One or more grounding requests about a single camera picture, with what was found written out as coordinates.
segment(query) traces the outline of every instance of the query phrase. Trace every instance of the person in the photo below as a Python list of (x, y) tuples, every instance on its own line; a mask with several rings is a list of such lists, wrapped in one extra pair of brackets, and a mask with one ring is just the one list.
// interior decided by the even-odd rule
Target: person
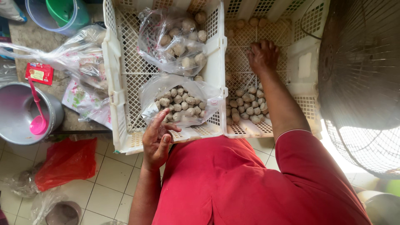
[(219, 136), (179, 143), (168, 155), (172, 136), (158, 138), (165, 109), (143, 135), (144, 158), (129, 225), (371, 224), (347, 178), (279, 80), (278, 47), (261, 40), (251, 49), (248, 60), (265, 92), (280, 172), (267, 169), (245, 139)]

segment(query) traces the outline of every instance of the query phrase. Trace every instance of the aluminum pot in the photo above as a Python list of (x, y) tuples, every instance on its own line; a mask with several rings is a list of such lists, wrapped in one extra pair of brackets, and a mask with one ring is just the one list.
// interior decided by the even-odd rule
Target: aluminum pot
[(40, 135), (29, 131), (33, 118), (40, 115), (29, 84), (9, 83), (0, 87), (0, 137), (17, 145), (33, 145), (45, 139), (64, 119), (61, 102), (53, 95), (35, 88), (47, 129)]
[(47, 214), (48, 225), (78, 225), (82, 210), (76, 202), (65, 201), (57, 203)]

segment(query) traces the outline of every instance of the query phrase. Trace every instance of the electric fan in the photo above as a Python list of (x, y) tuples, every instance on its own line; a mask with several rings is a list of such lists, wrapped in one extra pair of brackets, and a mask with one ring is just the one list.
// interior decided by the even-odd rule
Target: electric fan
[(331, 0), (318, 91), (341, 155), (376, 177), (400, 179), (400, 1)]

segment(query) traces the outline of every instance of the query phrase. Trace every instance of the white plastic crate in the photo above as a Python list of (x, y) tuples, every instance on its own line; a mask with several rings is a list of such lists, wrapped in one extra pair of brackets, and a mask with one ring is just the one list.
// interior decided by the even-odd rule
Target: white plastic crate
[[(219, 0), (105, 0), (103, 3), (107, 35), (102, 44), (106, 76), (109, 82), (110, 108), (113, 127), (114, 146), (120, 153), (134, 154), (143, 151), (142, 136), (146, 124), (140, 114), (138, 89), (157, 68), (145, 62), (136, 51), (140, 21), (138, 13), (145, 7), (159, 8), (176, 6), (191, 14), (205, 11), (207, 21), (202, 30), (207, 31), (207, 64), (200, 74), (204, 81), (225, 88), (225, 49), (224, 7)], [(186, 142), (206, 137), (222, 135), (225, 117), (225, 104), (206, 123), (184, 128), (182, 132), (172, 132), (176, 142)]]
[[(299, 106), (302, 108), (313, 133), (319, 136), (322, 131), (318, 89), (318, 55), (320, 41), (307, 36), (300, 28), (304, 16), (303, 28), (315, 36), (321, 37), (329, 0), (225, 0), (225, 32), (235, 29), (235, 21), (252, 17), (268, 18), (271, 23), (265, 27), (246, 25), (237, 30), (233, 38), (228, 39), (226, 53), (232, 60), (226, 63), (226, 71), (232, 72), (232, 80), (226, 82), (229, 89), (228, 99), (236, 99), (238, 88), (257, 87), (259, 80), (252, 72), (246, 49), (251, 42), (260, 39), (273, 40), (280, 48), (278, 74), (286, 84)], [(254, 125), (250, 120), (240, 120), (238, 124), (227, 126), (224, 135), (230, 138), (273, 137), (271, 121)]]

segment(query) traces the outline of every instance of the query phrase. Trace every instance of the red plastic bag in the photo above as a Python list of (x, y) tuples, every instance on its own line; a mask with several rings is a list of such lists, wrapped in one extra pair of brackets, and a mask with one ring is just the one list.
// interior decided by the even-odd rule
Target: red plastic bag
[(35, 176), (40, 191), (63, 185), (72, 180), (94, 176), (97, 138), (71, 141), (69, 138), (47, 149), (46, 161)]

